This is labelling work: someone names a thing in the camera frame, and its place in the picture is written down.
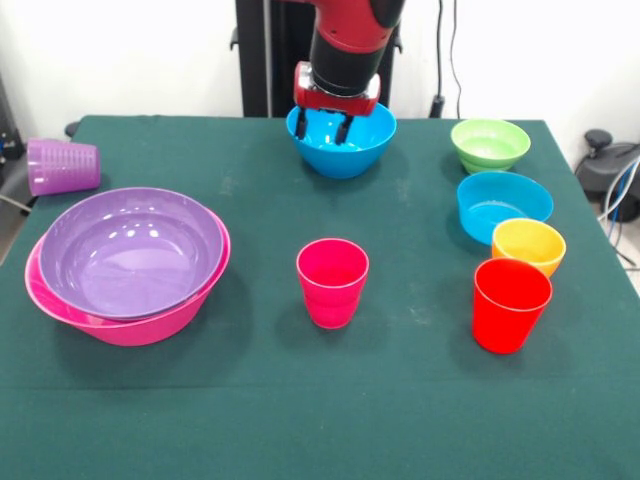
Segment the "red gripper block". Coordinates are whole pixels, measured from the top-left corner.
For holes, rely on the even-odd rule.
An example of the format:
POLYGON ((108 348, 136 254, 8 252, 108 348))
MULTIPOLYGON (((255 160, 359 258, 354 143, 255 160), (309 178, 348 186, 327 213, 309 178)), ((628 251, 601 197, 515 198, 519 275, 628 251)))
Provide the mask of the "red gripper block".
POLYGON ((307 109, 327 110, 345 114, 339 124, 335 143, 344 144, 351 124, 352 116, 369 116, 378 103, 381 93, 381 79, 375 74, 363 93, 356 96, 341 96, 327 93, 316 85, 310 62, 299 62, 294 71, 293 100, 298 107, 295 136, 304 139, 307 130, 307 109))

